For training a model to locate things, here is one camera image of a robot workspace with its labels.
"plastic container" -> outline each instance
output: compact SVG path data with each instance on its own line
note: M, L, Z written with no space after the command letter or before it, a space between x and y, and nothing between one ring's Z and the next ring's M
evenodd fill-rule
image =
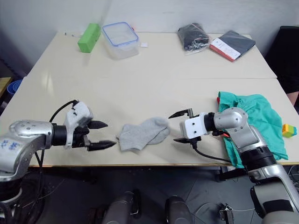
M21 85L21 82L22 80L20 79L8 85L7 91L11 96L13 96L17 92L19 86Z
M122 59L139 54L139 38L126 22L103 26L107 50L113 59Z

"green box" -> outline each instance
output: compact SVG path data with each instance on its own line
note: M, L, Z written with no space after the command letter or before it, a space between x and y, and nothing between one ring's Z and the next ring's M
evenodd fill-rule
M78 46L83 53L90 53L101 34L100 26L97 23L90 23L78 41Z

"teal cloth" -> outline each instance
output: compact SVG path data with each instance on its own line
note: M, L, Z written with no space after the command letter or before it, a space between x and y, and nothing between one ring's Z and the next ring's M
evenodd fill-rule
M239 107L248 114L248 123L256 127L276 160L288 159L282 138L282 121L268 100L262 95L236 96L230 92L219 92L219 112L230 107ZM233 166L243 168L238 151L230 138L224 138L225 146Z

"colorful toy block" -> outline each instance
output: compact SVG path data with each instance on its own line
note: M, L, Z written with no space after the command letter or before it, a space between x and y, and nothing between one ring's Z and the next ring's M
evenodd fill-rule
M288 125L288 124L284 124L282 126L282 136L290 138L294 135L297 134L297 128L292 126L292 125Z

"small white card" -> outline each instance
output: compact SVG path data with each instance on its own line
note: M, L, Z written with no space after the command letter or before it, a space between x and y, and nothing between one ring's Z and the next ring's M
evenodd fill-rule
M140 47L147 48L149 45L147 42L141 42Z
M233 49L232 47L228 46L225 42L223 42L219 38L216 38L215 40L213 40L212 45L214 45L216 48L218 48L224 54L228 55L229 57L231 57L234 60L241 55L240 52L238 52L235 49Z

